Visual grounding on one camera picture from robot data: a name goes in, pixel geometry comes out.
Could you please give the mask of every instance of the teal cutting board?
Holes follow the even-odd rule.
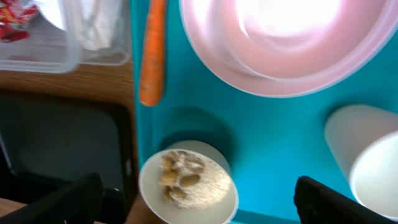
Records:
[[[341,83],[308,96],[275,99],[241,92],[213,75],[184,33],[178,0],[167,11],[166,87],[155,108],[138,100],[148,0],[132,1],[139,165],[175,141],[213,145],[230,163],[239,192],[239,223],[298,223],[295,183],[310,176],[353,198],[323,137],[336,109],[364,103],[398,113],[398,35]]]

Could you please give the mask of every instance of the white cloth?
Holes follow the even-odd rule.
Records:
[[[59,29],[66,30],[65,18],[60,7],[62,1],[70,0],[35,0],[40,13]],[[109,48],[117,31],[117,22],[123,0],[74,0],[79,2],[83,18],[82,36],[84,48],[100,50]]]

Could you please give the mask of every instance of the paper cup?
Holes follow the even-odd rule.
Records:
[[[175,150],[212,159],[231,176],[228,162],[215,148],[200,141],[178,142],[149,158],[140,171],[139,188],[149,208],[158,217],[171,224],[221,224],[231,221],[238,209],[238,191],[233,181],[224,199],[208,208],[181,209],[163,200],[162,187],[158,184],[162,174],[160,165],[162,157]]]
[[[356,200],[398,221],[398,115],[346,106],[331,115],[325,137]]]

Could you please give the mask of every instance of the wooden table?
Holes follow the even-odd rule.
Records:
[[[75,72],[65,75],[1,71],[0,89],[118,103],[128,108],[134,116],[132,63],[122,67],[81,65]],[[134,150],[134,160],[138,164],[136,150]],[[21,206],[23,205],[20,203],[0,198],[0,216]],[[157,224],[163,222],[149,210],[141,196],[138,196],[126,223]]]

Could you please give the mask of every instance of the red packaging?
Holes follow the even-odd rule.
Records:
[[[0,0],[0,39],[12,42],[28,38],[28,23],[37,13],[33,0]]]
[[[1,9],[1,22],[28,23],[38,10],[33,0],[1,0],[4,7]]]

